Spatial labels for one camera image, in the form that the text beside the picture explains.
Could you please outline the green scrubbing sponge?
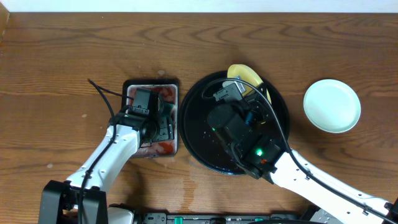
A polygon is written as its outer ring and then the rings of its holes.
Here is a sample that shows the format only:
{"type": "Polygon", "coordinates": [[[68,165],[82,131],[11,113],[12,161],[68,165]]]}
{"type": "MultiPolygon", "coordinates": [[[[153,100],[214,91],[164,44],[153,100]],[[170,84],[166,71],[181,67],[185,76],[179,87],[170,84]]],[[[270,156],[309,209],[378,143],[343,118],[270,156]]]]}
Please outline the green scrubbing sponge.
{"type": "Polygon", "coordinates": [[[175,105],[172,103],[164,103],[162,116],[171,116],[173,110],[175,109],[175,105]]]}

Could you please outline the yellow plate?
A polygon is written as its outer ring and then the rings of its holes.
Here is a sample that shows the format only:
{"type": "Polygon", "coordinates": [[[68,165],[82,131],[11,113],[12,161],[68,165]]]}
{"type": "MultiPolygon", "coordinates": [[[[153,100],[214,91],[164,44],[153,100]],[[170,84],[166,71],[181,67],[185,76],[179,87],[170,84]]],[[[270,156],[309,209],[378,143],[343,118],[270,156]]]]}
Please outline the yellow plate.
{"type": "MultiPolygon", "coordinates": [[[[265,93],[267,99],[272,104],[268,89],[266,87],[260,87],[261,85],[264,84],[262,78],[252,68],[248,67],[247,65],[243,64],[231,65],[227,71],[227,78],[244,80],[245,82],[248,82],[251,85],[257,87],[259,90],[265,93]]],[[[235,84],[238,86],[238,89],[243,96],[246,96],[252,92],[252,88],[243,83],[235,82],[235,84]]]]}

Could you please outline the light blue plate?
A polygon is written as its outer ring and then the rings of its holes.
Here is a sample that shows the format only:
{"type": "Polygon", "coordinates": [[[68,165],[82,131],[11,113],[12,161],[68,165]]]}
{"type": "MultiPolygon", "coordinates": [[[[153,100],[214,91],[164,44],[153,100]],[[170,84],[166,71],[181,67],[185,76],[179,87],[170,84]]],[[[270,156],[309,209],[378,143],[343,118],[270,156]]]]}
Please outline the light blue plate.
{"type": "Polygon", "coordinates": [[[308,120],[328,133],[345,133],[356,126],[361,117],[361,102],[346,83],[319,80],[307,89],[303,109],[308,120]]]}

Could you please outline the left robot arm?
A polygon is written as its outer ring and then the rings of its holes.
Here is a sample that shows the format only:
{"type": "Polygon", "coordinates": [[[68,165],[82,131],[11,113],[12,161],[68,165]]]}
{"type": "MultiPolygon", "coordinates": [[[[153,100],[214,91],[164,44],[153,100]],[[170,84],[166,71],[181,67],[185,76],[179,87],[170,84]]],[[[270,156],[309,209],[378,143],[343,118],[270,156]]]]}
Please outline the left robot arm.
{"type": "Polygon", "coordinates": [[[154,113],[122,107],[87,161],[66,181],[51,180],[44,187],[39,223],[141,223],[133,209],[108,206],[106,194],[130,158],[161,144],[177,152],[176,118],[177,108],[170,103],[154,113]]]}

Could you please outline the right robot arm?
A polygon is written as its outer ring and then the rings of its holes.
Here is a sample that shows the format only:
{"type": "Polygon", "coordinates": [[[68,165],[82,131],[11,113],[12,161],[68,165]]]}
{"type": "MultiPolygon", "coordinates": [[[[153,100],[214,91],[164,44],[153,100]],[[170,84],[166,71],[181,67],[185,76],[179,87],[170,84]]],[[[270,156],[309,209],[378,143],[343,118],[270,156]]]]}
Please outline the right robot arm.
{"type": "Polygon", "coordinates": [[[226,153],[247,175],[305,197],[343,223],[397,223],[397,204],[356,190],[291,149],[262,93],[218,92],[207,122],[226,153]]]}

